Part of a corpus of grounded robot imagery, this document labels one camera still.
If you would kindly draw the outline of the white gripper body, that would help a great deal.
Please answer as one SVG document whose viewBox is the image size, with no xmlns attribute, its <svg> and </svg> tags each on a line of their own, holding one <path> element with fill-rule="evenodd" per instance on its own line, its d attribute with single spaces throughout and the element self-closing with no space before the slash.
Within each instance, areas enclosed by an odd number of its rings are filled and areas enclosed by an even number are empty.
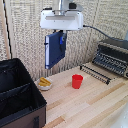
<svg viewBox="0 0 128 128">
<path fill-rule="evenodd" d="M 43 29 L 77 31 L 83 28 L 83 14 L 67 11 L 64 15 L 55 15 L 52 10 L 43 10 L 40 26 Z"/>
</svg>

